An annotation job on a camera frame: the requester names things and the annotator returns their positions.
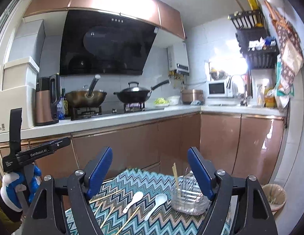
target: wok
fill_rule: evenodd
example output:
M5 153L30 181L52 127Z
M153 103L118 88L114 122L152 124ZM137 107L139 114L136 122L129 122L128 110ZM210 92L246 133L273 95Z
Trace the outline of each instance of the wok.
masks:
M117 95L118 99L123 103L144 103L150 99L152 91L169 83L169 80L165 80L151 87L151 89L146 89L144 87L139 87L139 82L132 81L128 83L128 88L120 92L114 92L114 94Z
M65 97L70 106L76 109L84 107L99 107L104 102L107 95L107 93L103 90L94 90L94 87L100 77L101 76L98 74L95 75L89 89L85 89L86 86L84 86L83 90L67 93Z

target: olive green sleeve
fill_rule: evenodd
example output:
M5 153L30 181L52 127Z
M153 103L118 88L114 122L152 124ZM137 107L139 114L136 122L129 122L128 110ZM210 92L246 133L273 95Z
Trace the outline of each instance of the olive green sleeve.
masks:
M9 231L10 233L13 233L15 230L17 230L21 222L12 222L7 215L3 212L3 210L0 208L0 220L2 221L3 225Z

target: white countertop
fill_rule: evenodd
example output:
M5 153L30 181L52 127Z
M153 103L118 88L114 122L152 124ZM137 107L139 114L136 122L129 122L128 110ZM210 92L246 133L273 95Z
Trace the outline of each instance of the white countertop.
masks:
M169 106L164 110L151 110L145 112L118 114L113 116L95 117L83 120L71 121L60 120L57 124L33 127L21 131L21 139L45 137L51 135L80 132L134 122L148 121L158 118L183 115L194 112L222 112L237 114L253 114L263 116L283 116L277 109L254 108L254 107L229 107L229 106ZM0 133L0 142L9 141L9 132Z

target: blue and white glove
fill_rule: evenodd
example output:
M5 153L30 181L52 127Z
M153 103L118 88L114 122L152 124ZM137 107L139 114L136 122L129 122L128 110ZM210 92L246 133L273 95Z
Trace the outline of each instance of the blue and white glove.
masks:
M34 168L34 177L31 180L31 183L29 185L30 190L30 196L28 201L32 202L34 194L36 193L37 189L40 185L40 179L39 176L41 176L42 173L40 169L35 166ZM0 189L0 195L4 201L4 203L12 210L16 212L21 212L22 208L20 205L20 202L17 198L15 187L22 184L22 182L25 180L25 177L20 172L10 172L8 174L5 174L2 179L2 187Z

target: zigzag patterned tablecloth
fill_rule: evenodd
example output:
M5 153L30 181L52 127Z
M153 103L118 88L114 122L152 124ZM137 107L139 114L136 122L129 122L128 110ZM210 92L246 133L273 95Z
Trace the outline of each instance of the zigzag patterned tablecloth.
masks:
M104 235L114 235L117 233L138 206L140 206L139 211L125 226L120 235L196 235L201 223L204 221L206 213L199 216L191 216L173 210L170 206L170 190L173 180L173 176L139 169L127 169L112 181L103 184L100 193L93 199L122 190L91 204L91 208L95 212L103 201L100 210L96 214L96 220L99 224L104 221L111 208L115 207L102 228ZM133 195L137 191L143 192L143 199L132 205L128 213L124 214L123 209L131 202ZM148 221L144 221L146 214L154 207L156 195L160 193L167 195L167 202L160 206ZM78 235L71 209L66 211L66 217L71 235ZM228 235L229 231L230 207L221 235Z

